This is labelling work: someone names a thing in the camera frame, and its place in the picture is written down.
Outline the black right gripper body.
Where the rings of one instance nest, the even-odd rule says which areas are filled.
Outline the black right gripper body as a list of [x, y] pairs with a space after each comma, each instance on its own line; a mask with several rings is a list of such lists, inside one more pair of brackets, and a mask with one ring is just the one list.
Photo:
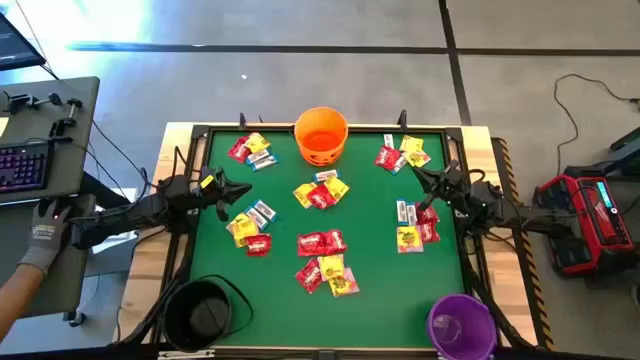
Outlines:
[[483, 202], [478, 199], [483, 171], [472, 169], [465, 172], [458, 162], [450, 162], [443, 172], [445, 175], [437, 187], [444, 193], [441, 199], [463, 215], [479, 215], [483, 210]]

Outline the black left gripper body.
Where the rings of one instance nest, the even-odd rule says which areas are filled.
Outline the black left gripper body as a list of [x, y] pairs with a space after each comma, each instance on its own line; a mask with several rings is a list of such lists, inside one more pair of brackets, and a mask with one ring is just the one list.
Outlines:
[[[202, 189], [199, 186], [200, 181], [207, 175], [213, 175], [215, 181], [208, 187]], [[205, 167], [200, 170], [200, 175], [197, 180], [197, 189], [199, 197], [199, 206], [201, 208], [208, 207], [210, 205], [216, 205], [218, 200], [223, 201], [223, 177], [226, 176], [222, 168], [210, 168]]]

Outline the red Skittles candy pack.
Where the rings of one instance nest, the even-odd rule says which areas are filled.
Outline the red Skittles candy pack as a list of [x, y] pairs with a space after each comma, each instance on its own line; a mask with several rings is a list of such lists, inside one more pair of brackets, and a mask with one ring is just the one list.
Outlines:
[[387, 171], [393, 172], [401, 152], [388, 146], [382, 146], [374, 160], [374, 164]]
[[335, 255], [346, 252], [348, 249], [347, 244], [344, 241], [342, 232], [337, 229], [332, 229], [324, 233], [324, 254]]
[[418, 225], [437, 223], [439, 221], [439, 216], [432, 205], [429, 205], [428, 207], [422, 207], [420, 204], [417, 204], [416, 217], [416, 223]]
[[326, 254], [326, 234], [313, 232], [297, 237], [297, 253], [299, 256], [323, 256]]
[[248, 136], [239, 137], [228, 150], [228, 156], [238, 163], [245, 163], [247, 157], [252, 154], [251, 149], [247, 146], [248, 139]]
[[248, 236], [245, 240], [246, 254], [248, 256], [266, 256], [272, 248], [272, 236], [270, 234]]
[[296, 273], [295, 278], [307, 293], [313, 294], [323, 283], [318, 260], [316, 258], [310, 259], [307, 264]]
[[318, 209], [326, 209], [336, 203], [335, 198], [325, 185], [319, 185], [311, 190], [307, 195], [307, 199]]
[[419, 224], [417, 225], [417, 229], [420, 233], [420, 239], [423, 244], [436, 243], [440, 241], [440, 235], [437, 232], [436, 224], [434, 222]]

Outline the black plastic bucket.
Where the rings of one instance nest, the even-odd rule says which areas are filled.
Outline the black plastic bucket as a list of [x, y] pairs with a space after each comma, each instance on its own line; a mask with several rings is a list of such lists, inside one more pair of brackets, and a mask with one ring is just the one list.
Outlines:
[[[233, 290], [248, 308], [244, 325], [233, 327], [234, 305], [226, 291]], [[166, 341], [183, 352], [210, 348], [248, 327], [255, 310], [230, 280], [210, 274], [177, 287], [163, 306], [161, 328]]]

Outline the person's forearm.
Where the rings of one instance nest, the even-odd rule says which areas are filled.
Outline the person's forearm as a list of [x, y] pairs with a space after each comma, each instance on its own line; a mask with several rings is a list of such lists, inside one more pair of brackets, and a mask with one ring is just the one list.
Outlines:
[[20, 264], [0, 287], [0, 343], [29, 306], [44, 277], [41, 269], [30, 264]]

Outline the purple plastic bucket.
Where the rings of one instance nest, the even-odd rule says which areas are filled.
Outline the purple plastic bucket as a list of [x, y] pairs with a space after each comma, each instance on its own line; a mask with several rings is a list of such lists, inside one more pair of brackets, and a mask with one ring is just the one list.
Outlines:
[[475, 297], [441, 297], [425, 319], [426, 333], [445, 360], [489, 360], [498, 342], [497, 326]]

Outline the yellow black hazard strip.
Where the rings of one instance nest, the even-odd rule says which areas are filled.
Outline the yellow black hazard strip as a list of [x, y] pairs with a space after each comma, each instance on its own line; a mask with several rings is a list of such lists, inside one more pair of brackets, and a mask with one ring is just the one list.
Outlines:
[[[505, 140], [498, 137], [492, 137], [491, 144], [503, 192], [508, 200], [513, 201], [515, 205], [521, 205], [508, 145]], [[537, 343], [545, 350], [554, 351], [555, 344], [531, 243], [526, 235], [516, 234], [514, 240]]]

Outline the red black tool box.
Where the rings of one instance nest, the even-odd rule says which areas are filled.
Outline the red black tool box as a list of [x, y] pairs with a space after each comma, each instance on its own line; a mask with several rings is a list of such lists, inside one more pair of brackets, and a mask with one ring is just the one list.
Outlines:
[[595, 277], [631, 270], [640, 253], [603, 177], [559, 175], [534, 192], [535, 205], [570, 229], [550, 235], [553, 266], [564, 277]]

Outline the grey desk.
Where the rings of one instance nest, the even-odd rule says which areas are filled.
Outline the grey desk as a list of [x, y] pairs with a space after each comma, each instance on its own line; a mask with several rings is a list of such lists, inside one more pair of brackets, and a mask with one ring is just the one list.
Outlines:
[[[66, 102], [78, 99], [82, 107], [73, 112], [76, 124], [65, 130], [70, 143], [54, 145], [46, 187], [39, 190], [0, 194], [0, 285], [14, 272], [27, 249], [27, 236], [35, 205], [42, 198], [66, 199], [73, 215], [93, 209], [95, 199], [81, 193], [92, 120], [100, 80], [96, 76], [0, 85], [0, 111], [11, 95], [32, 95], [41, 100], [55, 93]], [[66, 245], [24, 315], [41, 316], [73, 312], [78, 308], [88, 253]]]

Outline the dark equipment case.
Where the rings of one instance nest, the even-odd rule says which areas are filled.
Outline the dark equipment case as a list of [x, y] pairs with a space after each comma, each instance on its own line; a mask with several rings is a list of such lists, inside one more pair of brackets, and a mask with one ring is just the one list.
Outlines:
[[578, 177], [640, 177], [640, 127], [613, 142], [606, 160], [588, 166], [567, 166], [563, 172]]

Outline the black desk clamp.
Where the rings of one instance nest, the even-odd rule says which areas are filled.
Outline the black desk clamp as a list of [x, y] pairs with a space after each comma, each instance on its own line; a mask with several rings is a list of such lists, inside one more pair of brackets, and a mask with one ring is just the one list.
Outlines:
[[69, 112], [66, 117], [56, 120], [50, 129], [49, 137], [51, 139], [62, 139], [67, 128], [75, 127], [77, 120], [76, 112], [83, 107], [83, 102], [77, 98], [69, 99], [66, 104], [69, 106]]
[[16, 115], [22, 109], [38, 110], [41, 105], [45, 104], [52, 104], [55, 106], [63, 105], [60, 96], [56, 93], [50, 93], [44, 100], [39, 100], [37, 97], [28, 93], [10, 95], [5, 92], [5, 96], [7, 98], [7, 111], [11, 115]]

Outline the person's hand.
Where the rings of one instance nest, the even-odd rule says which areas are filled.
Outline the person's hand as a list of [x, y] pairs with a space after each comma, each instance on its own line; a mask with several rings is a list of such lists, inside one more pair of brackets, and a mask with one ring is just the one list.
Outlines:
[[46, 275], [61, 251], [66, 228], [66, 220], [40, 217], [36, 206], [28, 232], [28, 247], [18, 264], [33, 265]]

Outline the backlit black keyboard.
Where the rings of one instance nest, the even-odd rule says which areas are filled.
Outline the backlit black keyboard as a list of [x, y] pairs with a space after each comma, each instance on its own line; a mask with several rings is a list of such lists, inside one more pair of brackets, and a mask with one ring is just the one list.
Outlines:
[[0, 146], [0, 194], [47, 187], [54, 144], [50, 140]]

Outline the black computer monitor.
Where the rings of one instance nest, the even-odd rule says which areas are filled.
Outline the black computer monitor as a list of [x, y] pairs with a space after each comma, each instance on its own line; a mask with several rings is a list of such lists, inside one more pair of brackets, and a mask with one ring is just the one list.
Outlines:
[[0, 13], [0, 71], [41, 66], [45, 58]]

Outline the metal table bracket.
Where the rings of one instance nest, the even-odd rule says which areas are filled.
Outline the metal table bracket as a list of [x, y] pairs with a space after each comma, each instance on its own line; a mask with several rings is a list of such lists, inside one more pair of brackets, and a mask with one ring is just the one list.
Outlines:
[[194, 352], [185, 352], [179, 350], [160, 351], [157, 360], [203, 360], [214, 358], [216, 351], [214, 349], [198, 350]]

